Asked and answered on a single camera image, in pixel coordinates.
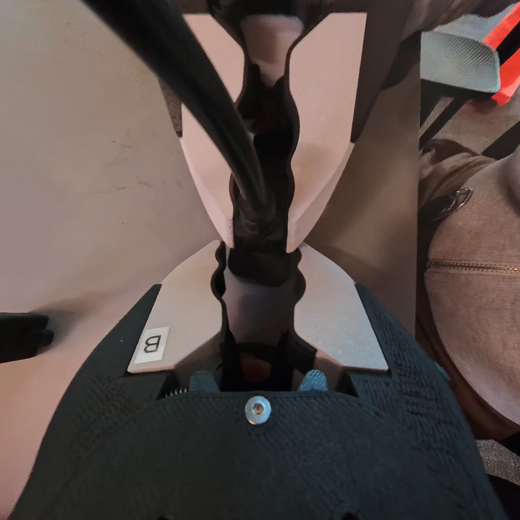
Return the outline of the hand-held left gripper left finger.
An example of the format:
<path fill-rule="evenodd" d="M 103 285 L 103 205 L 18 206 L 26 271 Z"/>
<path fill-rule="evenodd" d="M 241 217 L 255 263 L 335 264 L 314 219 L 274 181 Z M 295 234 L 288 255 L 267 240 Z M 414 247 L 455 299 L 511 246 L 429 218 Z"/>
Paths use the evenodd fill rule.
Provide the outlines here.
<path fill-rule="evenodd" d="M 212 290 L 221 243 L 210 242 L 163 280 L 128 372 L 214 372 L 221 362 L 222 305 Z"/>

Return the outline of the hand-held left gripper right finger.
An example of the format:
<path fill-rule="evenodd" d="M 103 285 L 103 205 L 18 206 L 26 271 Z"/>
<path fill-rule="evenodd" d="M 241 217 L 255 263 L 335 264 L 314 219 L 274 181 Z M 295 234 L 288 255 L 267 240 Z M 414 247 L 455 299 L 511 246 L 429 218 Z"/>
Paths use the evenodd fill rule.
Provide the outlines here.
<path fill-rule="evenodd" d="M 388 364 L 354 280 L 307 244 L 297 265 L 302 294 L 290 338 L 300 372 L 387 372 Z"/>

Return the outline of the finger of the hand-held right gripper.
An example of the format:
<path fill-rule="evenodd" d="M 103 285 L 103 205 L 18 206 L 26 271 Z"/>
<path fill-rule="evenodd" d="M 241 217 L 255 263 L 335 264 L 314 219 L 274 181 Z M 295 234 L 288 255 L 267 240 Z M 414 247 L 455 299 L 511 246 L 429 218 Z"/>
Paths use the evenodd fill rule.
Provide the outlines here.
<path fill-rule="evenodd" d="M 287 252 L 312 230 L 347 164 L 367 14 L 335 12 L 301 38 L 289 58 L 289 90 L 298 115 L 291 159 L 294 196 Z"/>
<path fill-rule="evenodd" d="M 209 14 L 186 14 L 185 22 L 206 52 L 231 99 L 243 87 L 245 56 L 241 46 Z M 233 247 L 231 169 L 224 157 L 185 105 L 181 107 L 180 144 L 194 184 L 211 221 L 224 243 Z"/>

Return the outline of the black power plug with cable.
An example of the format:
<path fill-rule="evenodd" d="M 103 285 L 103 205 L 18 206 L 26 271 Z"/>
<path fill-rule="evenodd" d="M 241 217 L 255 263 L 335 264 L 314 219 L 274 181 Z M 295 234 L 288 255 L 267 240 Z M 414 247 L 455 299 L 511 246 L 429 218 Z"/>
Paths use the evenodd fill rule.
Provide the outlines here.
<path fill-rule="evenodd" d="M 283 252 L 287 224 L 253 139 L 235 103 L 180 8 L 173 1 L 83 1 L 170 87 L 230 168 L 228 269 L 239 279 L 276 288 L 293 274 Z"/>

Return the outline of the black metal chair legs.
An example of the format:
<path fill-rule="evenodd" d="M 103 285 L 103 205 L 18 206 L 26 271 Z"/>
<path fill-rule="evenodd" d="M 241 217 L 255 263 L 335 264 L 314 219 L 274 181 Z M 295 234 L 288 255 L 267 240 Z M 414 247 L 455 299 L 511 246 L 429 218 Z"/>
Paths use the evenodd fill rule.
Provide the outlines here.
<path fill-rule="evenodd" d="M 421 80 L 419 149 L 450 140 L 491 159 L 519 146 L 519 94 L 513 108 L 499 107 L 493 94 Z"/>

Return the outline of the grey textured pad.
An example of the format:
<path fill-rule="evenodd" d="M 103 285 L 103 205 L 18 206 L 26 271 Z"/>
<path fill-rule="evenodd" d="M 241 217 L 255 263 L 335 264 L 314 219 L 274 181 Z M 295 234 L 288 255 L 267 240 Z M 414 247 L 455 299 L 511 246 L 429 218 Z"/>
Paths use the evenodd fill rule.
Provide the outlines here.
<path fill-rule="evenodd" d="M 497 17 L 465 15 L 421 34 L 420 78 L 440 85 L 494 94 L 501 86 L 497 51 L 484 43 Z"/>

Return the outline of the red plastic bar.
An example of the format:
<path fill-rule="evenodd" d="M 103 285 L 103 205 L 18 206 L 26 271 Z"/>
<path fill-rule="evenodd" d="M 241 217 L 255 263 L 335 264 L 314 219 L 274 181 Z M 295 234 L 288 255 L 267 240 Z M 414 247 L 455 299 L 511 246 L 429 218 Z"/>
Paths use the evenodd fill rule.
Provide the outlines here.
<path fill-rule="evenodd" d="M 519 3 L 499 15 L 499 22 L 486 35 L 483 43 L 499 56 L 500 88 L 491 99 L 496 105 L 503 106 L 519 88 Z"/>

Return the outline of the person's beige zip hoodie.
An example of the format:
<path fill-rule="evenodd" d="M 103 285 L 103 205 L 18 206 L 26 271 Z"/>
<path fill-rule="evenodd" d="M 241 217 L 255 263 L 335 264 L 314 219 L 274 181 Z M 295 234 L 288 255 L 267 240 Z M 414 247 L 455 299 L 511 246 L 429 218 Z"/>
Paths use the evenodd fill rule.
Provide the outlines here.
<path fill-rule="evenodd" d="M 437 219 L 439 198 L 471 188 Z M 519 147 L 487 158 L 434 140 L 419 161 L 415 316 L 488 404 L 519 425 Z"/>

